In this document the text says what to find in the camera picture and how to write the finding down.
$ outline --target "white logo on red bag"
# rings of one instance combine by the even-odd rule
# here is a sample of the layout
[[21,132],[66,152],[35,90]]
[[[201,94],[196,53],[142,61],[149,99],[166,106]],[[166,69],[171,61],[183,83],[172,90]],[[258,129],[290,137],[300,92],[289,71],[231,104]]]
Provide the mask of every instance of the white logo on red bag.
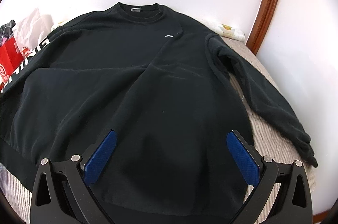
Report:
[[3,65],[0,64],[0,73],[2,76],[5,76],[6,75],[6,70],[5,68],[3,67]]
[[23,53],[24,56],[27,57],[28,55],[30,55],[30,49],[27,48],[27,47],[23,47],[22,53]]

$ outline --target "blue textured pad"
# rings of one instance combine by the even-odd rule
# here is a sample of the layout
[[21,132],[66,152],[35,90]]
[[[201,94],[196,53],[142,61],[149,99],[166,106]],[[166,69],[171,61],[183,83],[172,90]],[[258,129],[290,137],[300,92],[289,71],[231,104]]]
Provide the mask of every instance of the blue textured pad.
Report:
[[226,144],[246,183],[256,187],[260,180],[259,167],[251,155],[233,132],[228,133]]
[[86,185],[93,184],[99,178],[104,166],[116,147],[116,132],[111,130],[84,167],[83,180]]

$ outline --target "mattress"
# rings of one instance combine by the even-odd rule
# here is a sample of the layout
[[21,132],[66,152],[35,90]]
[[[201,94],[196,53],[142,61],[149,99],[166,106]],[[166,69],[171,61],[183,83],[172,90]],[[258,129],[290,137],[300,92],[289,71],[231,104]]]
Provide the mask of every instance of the mattress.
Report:
[[[268,74],[267,70],[258,61],[255,55],[243,44],[242,42],[222,37],[224,42],[236,51],[241,57],[249,62],[254,68],[256,68],[266,79],[278,90],[277,85]],[[249,116],[253,131],[253,140],[255,148],[261,155],[269,155],[276,162],[291,164],[294,160],[300,159],[298,152],[291,143],[290,140],[283,137],[276,129],[271,127],[263,118],[254,113],[249,107],[243,92],[239,86],[234,75],[230,74],[230,82],[234,87],[238,95],[240,96],[246,111]],[[315,173],[313,167],[304,163],[305,171],[309,180],[310,190],[315,188]],[[264,221],[268,213],[271,210],[274,200],[276,199],[280,184],[275,184],[271,195],[266,203],[263,211],[258,217],[256,223]],[[30,204],[32,194],[27,190],[21,182],[12,175],[1,163],[0,163],[0,188],[7,198],[9,204],[14,211],[25,221],[30,223]],[[248,186],[247,193],[244,201],[249,196],[253,187]]]

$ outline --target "red paper bag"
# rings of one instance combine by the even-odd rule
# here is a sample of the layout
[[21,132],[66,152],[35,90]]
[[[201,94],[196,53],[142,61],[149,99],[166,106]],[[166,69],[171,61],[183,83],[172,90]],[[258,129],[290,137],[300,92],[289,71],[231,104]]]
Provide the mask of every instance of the red paper bag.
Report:
[[12,73],[23,61],[23,56],[18,49],[14,37],[8,39],[0,47],[0,75],[3,82],[7,82]]

